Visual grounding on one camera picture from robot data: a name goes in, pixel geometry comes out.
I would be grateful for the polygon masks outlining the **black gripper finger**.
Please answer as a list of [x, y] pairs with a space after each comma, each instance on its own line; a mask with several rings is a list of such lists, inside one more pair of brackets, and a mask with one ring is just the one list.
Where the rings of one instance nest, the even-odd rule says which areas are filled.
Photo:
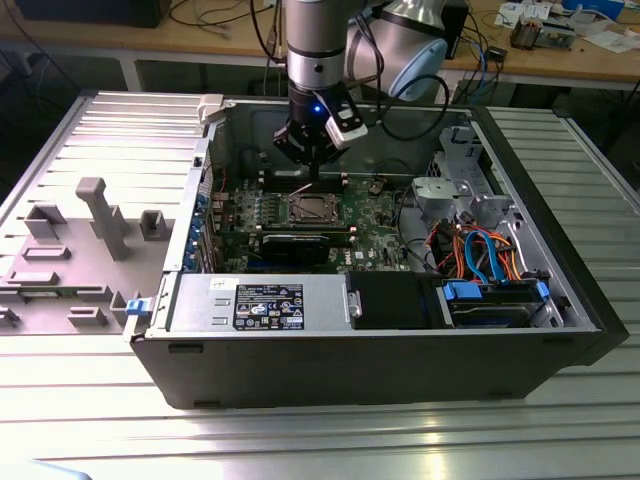
[[285, 124], [274, 132], [273, 145], [291, 162], [305, 166], [310, 180], [316, 179], [314, 145], [305, 126]]
[[319, 178], [320, 168], [327, 163], [334, 163], [344, 150], [338, 149], [325, 134], [314, 140], [314, 179]]

